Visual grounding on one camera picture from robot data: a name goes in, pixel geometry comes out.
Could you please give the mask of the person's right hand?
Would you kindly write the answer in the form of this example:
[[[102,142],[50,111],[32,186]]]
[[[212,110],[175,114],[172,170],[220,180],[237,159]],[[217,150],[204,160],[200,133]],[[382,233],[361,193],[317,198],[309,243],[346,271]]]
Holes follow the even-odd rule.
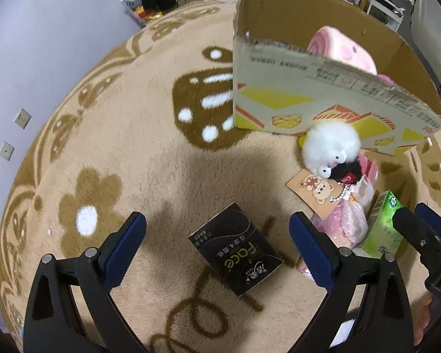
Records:
[[[421,343],[424,330],[430,323],[430,305],[432,304],[433,294],[428,292],[424,298],[423,303],[413,322],[413,345],[417,346]]]

